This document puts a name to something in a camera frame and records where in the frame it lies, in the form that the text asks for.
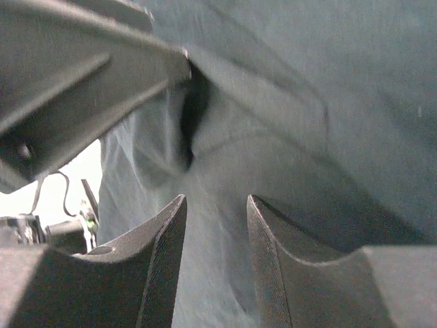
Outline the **black t shirt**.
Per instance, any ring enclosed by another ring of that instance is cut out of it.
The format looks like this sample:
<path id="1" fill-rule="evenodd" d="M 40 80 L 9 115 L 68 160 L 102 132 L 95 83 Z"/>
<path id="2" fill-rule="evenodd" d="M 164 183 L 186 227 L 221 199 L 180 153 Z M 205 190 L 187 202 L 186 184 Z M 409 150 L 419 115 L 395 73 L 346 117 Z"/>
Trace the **black t shirt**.
<path id="1" fill-rule="evenodd" d="M 186 196 L 174 327 L 258 327 L 250 194 L 343 249 L 436 242 L 435 1 L 146 1 L 192 79 L 100 140 L 99 243 Z"/>

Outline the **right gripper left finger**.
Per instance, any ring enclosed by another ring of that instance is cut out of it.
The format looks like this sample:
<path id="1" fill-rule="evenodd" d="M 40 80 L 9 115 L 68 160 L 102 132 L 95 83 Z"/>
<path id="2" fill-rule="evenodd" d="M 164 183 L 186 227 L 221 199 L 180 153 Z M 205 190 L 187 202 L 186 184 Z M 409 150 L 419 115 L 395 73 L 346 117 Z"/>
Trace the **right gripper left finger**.
<path id="1" fill-rule="evenodd" d="M 88 254 L 1 248 L 2 327 L 170 327 L 186 228 L 177 196 Z"/>

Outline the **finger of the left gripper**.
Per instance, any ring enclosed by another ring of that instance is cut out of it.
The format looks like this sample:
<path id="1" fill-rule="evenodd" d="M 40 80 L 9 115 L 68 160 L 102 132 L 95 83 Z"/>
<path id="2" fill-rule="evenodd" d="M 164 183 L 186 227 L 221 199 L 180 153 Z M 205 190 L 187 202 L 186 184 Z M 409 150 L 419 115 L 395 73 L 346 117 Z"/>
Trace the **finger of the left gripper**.
<path id="1" fill-rule="evenodd" d="M 53 173 L 190 76 L 136 3 L 2 1 L 1 191 Z"/>

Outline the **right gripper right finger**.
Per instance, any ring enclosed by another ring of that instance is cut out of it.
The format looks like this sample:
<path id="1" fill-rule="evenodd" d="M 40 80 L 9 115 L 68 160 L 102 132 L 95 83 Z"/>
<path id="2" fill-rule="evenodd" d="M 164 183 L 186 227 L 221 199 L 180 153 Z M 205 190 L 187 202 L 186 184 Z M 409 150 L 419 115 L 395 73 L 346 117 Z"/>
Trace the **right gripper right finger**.
<path id="1" fill-rule="evenodd" d="M 299 212 L 250 195 L 247 226 L 262 327 L 435 327 L 436 247 L 341 252 Z"/>

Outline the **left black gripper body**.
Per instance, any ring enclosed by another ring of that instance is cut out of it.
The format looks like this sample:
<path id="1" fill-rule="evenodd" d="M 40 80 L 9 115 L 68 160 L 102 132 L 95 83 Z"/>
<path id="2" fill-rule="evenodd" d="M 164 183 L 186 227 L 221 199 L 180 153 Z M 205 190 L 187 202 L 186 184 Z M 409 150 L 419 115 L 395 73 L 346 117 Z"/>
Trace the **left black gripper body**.
<path id="1" fill-rule="evenodd" d="M 56 174 L 63 176 L 66 181 L 62 208 L 68 219 L 51 225 L 41 224 L 40 217 L 34 213 L 44 184 L 44 179 L 39 179 L 30 212 L 1 217 L 2 247 L 48 244 L 69 255 L 87 254 L 97 248 L 100 227 L 98 202 L 87 179 L 81 179 L 85 199 L 81 201 L 79 212 L 72 214 L 66 206 L 70 179 L 59 170 Z"/>

